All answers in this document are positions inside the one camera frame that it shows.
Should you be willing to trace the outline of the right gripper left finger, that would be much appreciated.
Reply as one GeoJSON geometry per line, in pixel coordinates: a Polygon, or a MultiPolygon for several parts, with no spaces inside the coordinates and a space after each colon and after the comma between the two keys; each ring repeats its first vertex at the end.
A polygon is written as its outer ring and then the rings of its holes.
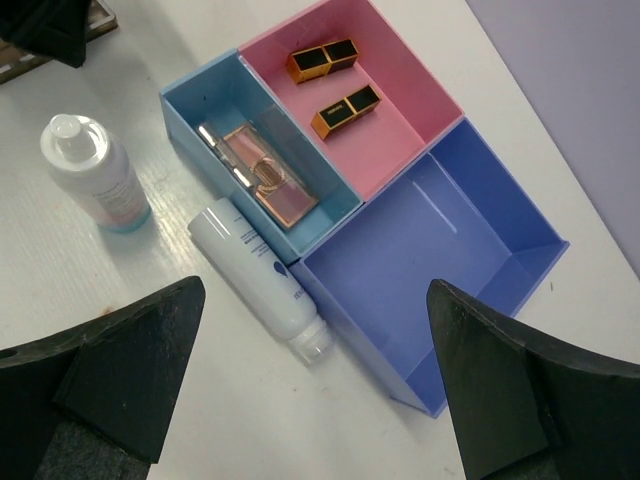
{"type": "Polygon", "coordinates": [[[205,303],[188,276],[1,352],[4,479],[144,479],[158,463],[205,303]]]}

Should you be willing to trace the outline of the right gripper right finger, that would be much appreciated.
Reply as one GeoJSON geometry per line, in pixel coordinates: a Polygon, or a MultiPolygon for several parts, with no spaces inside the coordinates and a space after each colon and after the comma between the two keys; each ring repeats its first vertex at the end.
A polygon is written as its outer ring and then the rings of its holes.
{"type": "Polygon", "coordinates": [[[636,479],[639,367],[574,346],[444,280],[426,297],[469,479],[636,479]]]}

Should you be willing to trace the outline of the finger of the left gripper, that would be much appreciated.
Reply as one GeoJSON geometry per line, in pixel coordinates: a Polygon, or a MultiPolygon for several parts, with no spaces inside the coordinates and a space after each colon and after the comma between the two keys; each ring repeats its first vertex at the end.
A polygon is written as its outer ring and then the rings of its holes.
{"type": "Polygon", "coordinates": [[[1,0],[1,39],[73,68],[86,60],[91,0],[1,0]]]}

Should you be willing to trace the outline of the long brown eyeshadow palette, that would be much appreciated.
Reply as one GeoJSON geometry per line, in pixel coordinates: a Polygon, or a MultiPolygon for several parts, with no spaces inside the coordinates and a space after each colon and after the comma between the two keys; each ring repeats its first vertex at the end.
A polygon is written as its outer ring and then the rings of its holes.
{"type": "Polygon", "coordinates": [[[103,1],[3,1],[1,82],[51,60],[79,68],[87,44],[117,27],[115,13],[103,1]]]}

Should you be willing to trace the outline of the silver white pan palette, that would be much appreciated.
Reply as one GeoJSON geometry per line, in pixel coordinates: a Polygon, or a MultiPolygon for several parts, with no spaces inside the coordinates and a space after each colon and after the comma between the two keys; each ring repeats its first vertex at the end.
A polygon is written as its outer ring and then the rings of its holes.
{"type": "Polygon", "coordinates": [[[202,123],[197,127],[197,133],[239,183],[245,189],[251,189],[253,183],[240,168],[236,154],[217,135],[211,126],[208,123],[202,123]]]}

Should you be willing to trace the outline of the pink blush palette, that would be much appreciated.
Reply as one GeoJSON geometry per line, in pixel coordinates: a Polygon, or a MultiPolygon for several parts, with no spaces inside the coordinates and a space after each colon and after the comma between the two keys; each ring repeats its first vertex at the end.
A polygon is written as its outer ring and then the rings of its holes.
{"type": "Polygon", "coordinates": [[[309,187],[251,124],[224,136],[216,133],[236,154],[240,168],[253,183],[246,190],[283,229],[294,227],[317,205],[309,187]]]}

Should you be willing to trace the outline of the black gold lipstick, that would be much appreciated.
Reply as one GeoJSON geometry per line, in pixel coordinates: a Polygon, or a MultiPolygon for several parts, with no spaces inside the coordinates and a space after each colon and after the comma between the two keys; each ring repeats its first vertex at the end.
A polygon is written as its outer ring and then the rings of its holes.
{"type": "Polygon", "coordinates": [[[367,84],[316,112],[311,120],[311,127],[322,140],[325,140],[341,128],[374,111],[381,101],[378,92],[371,84],[367,84]]]}
{"type": "Polygon", "coordinates": [[[289,55],[286,70],[295,84],[354,66],[359,51],[351,38],[299,50],[289,55]]]}

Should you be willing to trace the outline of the upright white pastel bottle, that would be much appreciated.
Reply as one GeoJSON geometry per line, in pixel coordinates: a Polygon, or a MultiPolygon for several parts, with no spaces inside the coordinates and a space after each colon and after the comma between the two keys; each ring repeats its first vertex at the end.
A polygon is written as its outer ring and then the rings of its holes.
{"type": "Polygon", "coordinates": [[[57,114],[40,137],[49,174],[103,229],[128,233],[151,206],[123,143],[97,120],[57,114]]]}

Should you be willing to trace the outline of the lying white spray bottle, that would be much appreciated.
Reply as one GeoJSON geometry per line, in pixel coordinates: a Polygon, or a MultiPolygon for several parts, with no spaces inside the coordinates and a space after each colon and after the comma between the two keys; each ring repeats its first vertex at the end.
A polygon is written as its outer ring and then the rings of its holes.
{"type": "Polygon", "coordinates": [[[305,288],[229,199],[201,211],[188,230],[269,334],[307,364],[323,359],[334,344],[327,323],[305,288]]]}

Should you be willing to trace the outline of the pink blue purple organizer tray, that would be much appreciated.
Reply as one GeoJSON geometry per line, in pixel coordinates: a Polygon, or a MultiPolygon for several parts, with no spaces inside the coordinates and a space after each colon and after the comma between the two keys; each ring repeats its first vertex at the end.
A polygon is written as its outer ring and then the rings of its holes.
{"type": "Polygon", "coordinates": [[[463,111],[368,1],[321,1],[160,94],[171,141],[285,260],[388,394],[446,398],[426,292],[445,279],[514,315],[567,249],[463,111]],[[295,84],[290,54],[351,38],[353,67],[295,84]],[[322,140],[316,112],[371,84],[382,101],[322,140]],[[281,229],[197,134],[246,123],[319,197],[281,229]]]}

